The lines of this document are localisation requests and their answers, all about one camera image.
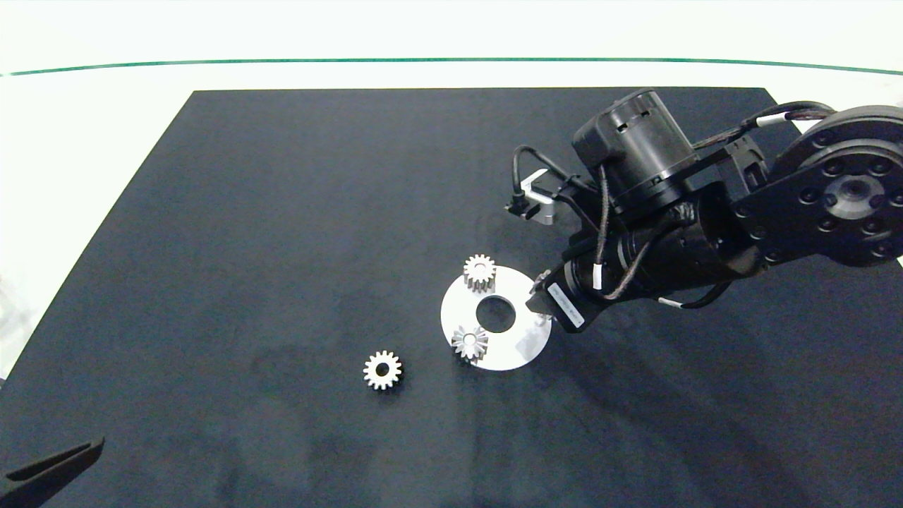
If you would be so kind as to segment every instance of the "white disc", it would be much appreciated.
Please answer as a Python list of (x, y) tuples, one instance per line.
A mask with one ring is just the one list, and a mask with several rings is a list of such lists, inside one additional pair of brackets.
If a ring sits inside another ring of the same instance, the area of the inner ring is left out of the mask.
[(508, 267), (497, 267), (494, 287), (477, 293), (471, 291), (460, 276), (451, 283), (442, 299), (442, 331), (449, 346), (458, 327), (470, 332), (480, 326), (477, 305), (490, 296), (498, 296), (514, 307), (514, 323), (504, 332), (489, 330), (489, 346), (483, 358), (473, 365), (490, 371), (510, 371), (533, 361), (539, 355), (552, 332), (550, 316), (537, 314), (526, 307), (533, 279)]

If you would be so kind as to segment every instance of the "white floor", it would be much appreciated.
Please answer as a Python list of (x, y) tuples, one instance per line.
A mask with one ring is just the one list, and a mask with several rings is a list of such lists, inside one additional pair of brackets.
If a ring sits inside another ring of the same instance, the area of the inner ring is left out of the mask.
[[(135, 61), (399, 57), (694, 58), (895, 71), (903, 69), (901, 17), (903, 5), (894, 2), (0, 3), (0, 378), (196, 89), (743, 86), (764, 87), (779, 102), (903, 106), (899, 72), (748, 63), (234, 63), (12, 73)], [(779, 21), (795, 19), (802, 21)]]

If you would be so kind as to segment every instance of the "gear hole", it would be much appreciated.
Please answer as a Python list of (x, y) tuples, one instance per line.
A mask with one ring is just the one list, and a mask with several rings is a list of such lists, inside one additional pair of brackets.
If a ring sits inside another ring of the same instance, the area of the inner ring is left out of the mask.
[(477, 322), (493, 334), (506, 332), (516, 315), (511, 302), (501, 296), (487, 296), (477, 305)]

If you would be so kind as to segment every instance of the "spur gear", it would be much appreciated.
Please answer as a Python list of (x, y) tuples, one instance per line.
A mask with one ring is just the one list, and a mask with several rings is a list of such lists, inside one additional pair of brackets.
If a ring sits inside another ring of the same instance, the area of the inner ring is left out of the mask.
[(488, 291), (496, 282), (496, 262), (483, 254), (470, 256), (464, 263), (464, 282), (471, 291)]
[(451, 347), (461, 355), (461, 358), (476, 362), (482, 360), (486, 354), (486, 350), (489, 348), (489, 336), (486, 335), (486, 330), (480, 326), (470, 332), (465, 331), (463, 326), (459, 326), (451, 338)]
[(401, 361), (389, 351), (377, 351), (364, 362), (364, 381), (373, 390), (392, 388), (401, 379), (401, 374)]

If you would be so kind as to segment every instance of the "bolt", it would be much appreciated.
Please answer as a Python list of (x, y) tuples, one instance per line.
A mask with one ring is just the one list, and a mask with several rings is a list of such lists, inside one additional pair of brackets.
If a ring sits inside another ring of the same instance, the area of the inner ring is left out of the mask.
[(815, 135), (815, 143), (821, 146), (830, 145), (833, 139), (834, 134), (830, 130), (824, 130)]
[(828, 176), (837, 176), (843, 173), (843, 164), (840, 161), (831, 161), (822, 171)]
[(875, 176), (882, 176), (890, 172), (890, 164), (887, 159), (879, 158), (875, 164), (871, 165), (871, 173)]
[(881, 221), (878, 219), (868, 219), (862, 225), (862, 230), (867, 234), (875, 234), (882, 229)]
[(890, 245), (886, 241), (882, 241), (871, 250), (872, 254), (879, 258), (884, 258), (890, 254)]
[(837, 220), (831, 217), (825, 217), (818, 222), (818, 229), (822, 231), (830, 231), (837, 227)]
[(819, 192), (812, 187), (808, 187), (803, 189), (803, 191), (799, 194), (799, 201), (804, 202), (805, 204), (812, 204), (818, 201)]

